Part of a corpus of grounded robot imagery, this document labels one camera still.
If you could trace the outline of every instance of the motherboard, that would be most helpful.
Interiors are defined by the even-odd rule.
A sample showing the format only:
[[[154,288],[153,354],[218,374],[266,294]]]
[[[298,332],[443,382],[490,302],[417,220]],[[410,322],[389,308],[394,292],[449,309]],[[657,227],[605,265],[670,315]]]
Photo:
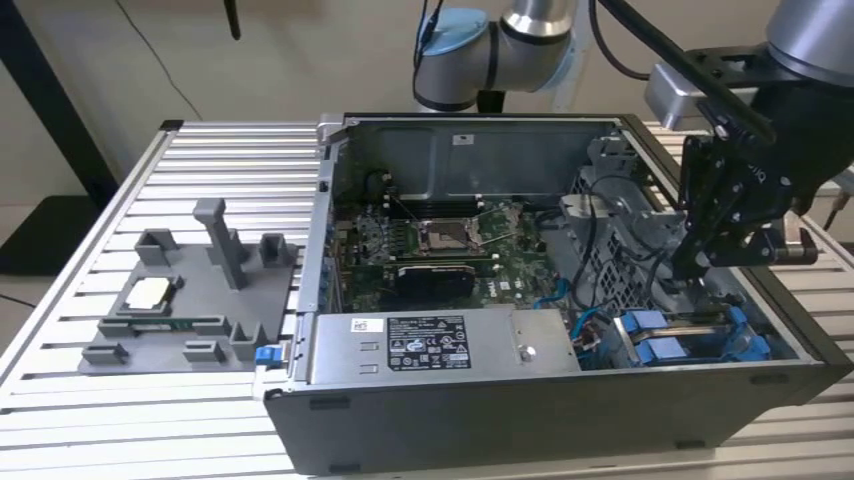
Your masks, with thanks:
[[[337,222],[345,311],[566,310],[538,215],[520,198],[365,206]]]

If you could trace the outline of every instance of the power cable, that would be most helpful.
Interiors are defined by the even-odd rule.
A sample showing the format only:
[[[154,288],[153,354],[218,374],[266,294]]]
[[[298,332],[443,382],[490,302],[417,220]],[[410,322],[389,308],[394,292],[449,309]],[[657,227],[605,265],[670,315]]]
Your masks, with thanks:
[[[602,50],[602,55],[605,55],[606,60],[612,64],[612,66],[626,75],[629,78],[634,80],[648,81],[650,79],[649,73],[641,73],[629,68],[617,58],[608,44],[605,43],[605,37],[602,36],[602,29],[600,28],[600,15],[597,14],[597,1],[590,0],[590,29],[593,31],[593,37],[597,40],[597,45],[600,46],[600,50]]]
[[[166,63],[163,63],[163,59],[161,58],[161,55],[158,55],[158,51],[155,50],[155,47],[151,45],[151,42],[149,41],[149,38],[146,38],[146,35],[143,34],[142,30],[137,26],[137,22],[134,22],[134,19],[131,18],[131,14],[126,10],[125,5],[122,5],[122,2],[119,0],[114,0],[114,1],[117,3],[117,6],[119,7],[119,10],[122,10],[122,14],[125,15],[125,18],[127,19],[129,23],[131,24],[131,28],[134,29],[134,31],[139,35],[139,38],[142,38],[143,43],[146,43],[146,46],[149,47],[149,50],[151,50],[151,53],[155,56],[155,60],[158,60],[158,63],[161,64],[161,68],[163,69],[163,73],[166,74],[166,78],[170,81],[170,85],[173,85],[173,88],[175,89],[175,92],[178,92],[181,97],[185,99],[185,102],[187,103],[187,105],[193,109],[194,113],[197,114],[197,117],[199,118],[199,121],[203,121],[205,118],[202,118],[202,114],[199,113],[199,110],[197,109],[197,106],[193,104],[193,102],[187,98],[187,95],[185,95],[185,92],[182,91],[182,89],[175,84],[175,80],[173,79],[173,74],[170,73],[170,69],[166,67]]]
[[[14,302],[14,303],[18,303],[20,305],[24,305],[26,307],[36,308],[36,306],[32,303],[30,303],[26,300],[22,300],[20,298],[10,297],[8,295],[4,295],[2,293],[0,293],[0,298],[3,300],[8,300],[10,302]]]
[[[422,4],[422,15],[421,20],[418,22],[418,30],[415,31],[415,52],[413,56],[413,95],[418,98],[415,92],[415,79],[418,78],[418,71],[422,68],[422,61],[425,60],[425,51],[427,50],[427,45],[430,44],[430,40],[433,40],[433,35],[437,31],[437,23],[439,23],[439,13],[442,12],[442,5],[445,4],[445,0],[439,0],[437,4],[437,8],[433,10],[433,14],[427,19],[427,23],[425,23],[425,15],[427,14],[427,3],[429,0],[425,0]]]

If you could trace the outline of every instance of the aluminum extrusion table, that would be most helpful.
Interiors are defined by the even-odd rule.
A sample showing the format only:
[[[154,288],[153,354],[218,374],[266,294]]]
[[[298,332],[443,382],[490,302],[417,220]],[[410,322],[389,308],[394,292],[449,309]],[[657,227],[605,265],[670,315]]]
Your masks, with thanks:
[[[654,133],[678,155],[682,136]],[[226,218],[245,241],[273,231],[305,244],[315,150],[311,123],[186,123],[158,134],[0,359],[0,477],[303,478],[251,397],[253,373],[86,377],[77,368],[137,263],[139,233],[170,228],[179,243],[206,241],[191,215],[198,198],[229,200]],[[808,225],[818,263],[774,271],[854,355],[854,259]],[[291,306],[299,272],[294,283]],[[854,478],[854,377],[809,405],[765,414],[716,450],[398,475],[371,478]]]

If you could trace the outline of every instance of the screw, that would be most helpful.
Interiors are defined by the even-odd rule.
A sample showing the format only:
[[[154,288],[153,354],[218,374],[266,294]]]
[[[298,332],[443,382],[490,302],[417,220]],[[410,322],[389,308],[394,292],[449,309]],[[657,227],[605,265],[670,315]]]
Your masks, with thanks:
[[[724,125],[716,125],[716,134],[721,140],[728,140],[730,138],[730,132],[726,131]]]
[[[524,362],[530,362],[534,360],[534,356],[537,355],[537,350],[530,345],[520,345],[520,357]]]

